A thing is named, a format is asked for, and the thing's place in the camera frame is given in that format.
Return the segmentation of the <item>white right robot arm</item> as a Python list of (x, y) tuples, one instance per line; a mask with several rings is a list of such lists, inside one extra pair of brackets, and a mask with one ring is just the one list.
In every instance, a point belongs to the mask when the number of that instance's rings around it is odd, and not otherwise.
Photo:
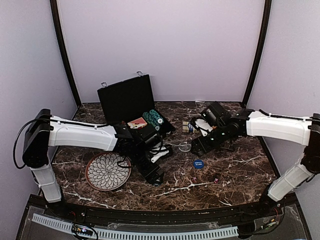
[(255, 205), (255, 213), (266, 217), (275, 203), (320, 172), (320, 115), (293, 117), (242, 108), (230, 114), (213, 102), (191, 124), (201, 136), (192, 140), (191, 152), (199, 157), (238, 137), (268, 137), (304, 146), (302, 157), (283, 176), (271, 183)]

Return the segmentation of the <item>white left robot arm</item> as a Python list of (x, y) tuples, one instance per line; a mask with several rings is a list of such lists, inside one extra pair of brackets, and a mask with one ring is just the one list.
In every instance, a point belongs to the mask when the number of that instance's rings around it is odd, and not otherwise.
[(60, 218), (67, 218), (70, 206), (63, 201), (48, 157), (48, 148), (72, 146), (114, 152), (129, 158), (140, 174), (151, 185), (163, 183), (164, 171), (152, 162), (152, 147), (162, 145), (162, 137), (152, 126), (132, 129), (124, 122), (93, 124), (71, 121), (51, 115), (42, 109), (35, 119), (19, 131), (24, 133), (23, 165), (34, 174), (45, 200)]

